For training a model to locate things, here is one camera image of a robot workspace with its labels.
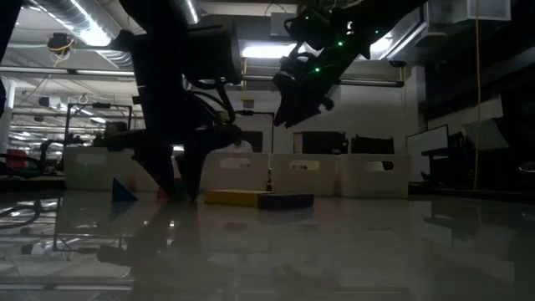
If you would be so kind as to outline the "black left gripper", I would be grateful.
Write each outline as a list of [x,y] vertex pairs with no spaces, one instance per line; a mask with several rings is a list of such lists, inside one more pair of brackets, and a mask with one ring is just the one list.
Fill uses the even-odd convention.
[[143,130],[127,130],[104,137],[105,146],[135,146],[133,159],[169,196],[175,193],[174,171],[169,145],[183,145],[182,181],[194,202],[200,191],[206,157],[241,139],[242,129],[234,124],[236,112],[222,85],[217,95],[204,90],[180,89],[167,96],[143,96]]

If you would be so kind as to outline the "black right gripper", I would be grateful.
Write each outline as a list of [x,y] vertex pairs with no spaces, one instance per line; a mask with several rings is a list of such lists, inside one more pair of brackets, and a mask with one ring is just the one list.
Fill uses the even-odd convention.
[[281,102],[273,124],[287,128],[322,113],[331,111],[334,102],[329,91],[347,69],[347,47],[330,45],[318,53],[303,51],[297,45],[289,56],[280,59],[280,70],[273,83],[281,95]]

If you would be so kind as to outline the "black monitor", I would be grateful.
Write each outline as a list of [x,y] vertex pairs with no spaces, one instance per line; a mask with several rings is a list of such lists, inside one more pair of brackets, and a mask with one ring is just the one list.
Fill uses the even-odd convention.
[[394,139],[355,136],[350,142],[351,154],[394,154]]
[[349,147],[345,133],[339,131],[304,131],[302,143],[304,154],[347,154]]

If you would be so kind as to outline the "blue triangular block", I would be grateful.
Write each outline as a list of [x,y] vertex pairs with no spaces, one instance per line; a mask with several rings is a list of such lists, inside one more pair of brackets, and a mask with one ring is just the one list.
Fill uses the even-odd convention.
[[114,178],[111,200],[112,202],[137,202],[138,198],[121,181],[119,181],[117,178]]

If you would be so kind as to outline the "flat yellow wooden block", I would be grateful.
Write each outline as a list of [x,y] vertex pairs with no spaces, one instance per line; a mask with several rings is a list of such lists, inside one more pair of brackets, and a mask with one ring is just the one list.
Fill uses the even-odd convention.
[[212,190],[205,195],[204,202],[210,205],[256,207],[258,198],[270,191]]

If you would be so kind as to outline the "ceiling light panel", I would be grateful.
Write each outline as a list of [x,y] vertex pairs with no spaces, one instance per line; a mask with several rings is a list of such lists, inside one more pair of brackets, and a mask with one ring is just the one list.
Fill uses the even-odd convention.
[[242,57],[248,59],[280,59],[293,51],[297,46],[291,44],[254,44],[242,50]]

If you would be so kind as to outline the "purple wooden block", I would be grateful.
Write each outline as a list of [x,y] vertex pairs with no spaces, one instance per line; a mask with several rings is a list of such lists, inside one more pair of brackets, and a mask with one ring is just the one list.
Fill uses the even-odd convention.
[[312,207],[314,194],[262,194],[257,207],[262,210],[280,211]]

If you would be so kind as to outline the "horizontal ceiling pipe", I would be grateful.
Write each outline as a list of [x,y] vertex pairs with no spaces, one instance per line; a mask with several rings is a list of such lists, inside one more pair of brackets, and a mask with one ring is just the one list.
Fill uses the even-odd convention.
[[[38,67],[20,67],[0,65],[0,73],[3,74],[43,74],[43,75],[61,75],[61,76],[85,76],[98,78],[134,78],[132,71],[109,71],[96,69],[54,69]],[[365,86],[365,87],[385,87],[385,88],[402,88],[405,86],[404,81],[400,80],[382,80],[382,79],[339,79],[339,85],[347,86]]]

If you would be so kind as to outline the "red object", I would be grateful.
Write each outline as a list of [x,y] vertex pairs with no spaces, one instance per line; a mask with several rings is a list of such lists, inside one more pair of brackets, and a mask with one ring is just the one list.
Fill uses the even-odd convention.
[[7,166],[17,169],[23,169],[28,166],[28,154],[25,150],[7,149],[7,155]]

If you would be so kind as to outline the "black ceiling device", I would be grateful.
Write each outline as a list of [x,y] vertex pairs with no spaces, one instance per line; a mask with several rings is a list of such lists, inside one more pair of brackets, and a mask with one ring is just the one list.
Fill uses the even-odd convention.
[[76,44],[74,36],[66,33],[53,33],[46,43],[47,49],[57,55],[66,55]]

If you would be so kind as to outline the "white column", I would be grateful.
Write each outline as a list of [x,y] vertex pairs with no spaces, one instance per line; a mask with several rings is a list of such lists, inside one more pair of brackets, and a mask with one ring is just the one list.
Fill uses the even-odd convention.
[[8,133],[13,117],[16,88],[14,80],[0,80],[0,154],[6,153],[8,148]]

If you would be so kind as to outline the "silver ceiling duct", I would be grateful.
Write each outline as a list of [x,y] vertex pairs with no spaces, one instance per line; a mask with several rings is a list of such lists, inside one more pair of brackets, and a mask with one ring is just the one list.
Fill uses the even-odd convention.
[[189,24],[197,24],[201,20],[201,11],[196,0],[177,0]]

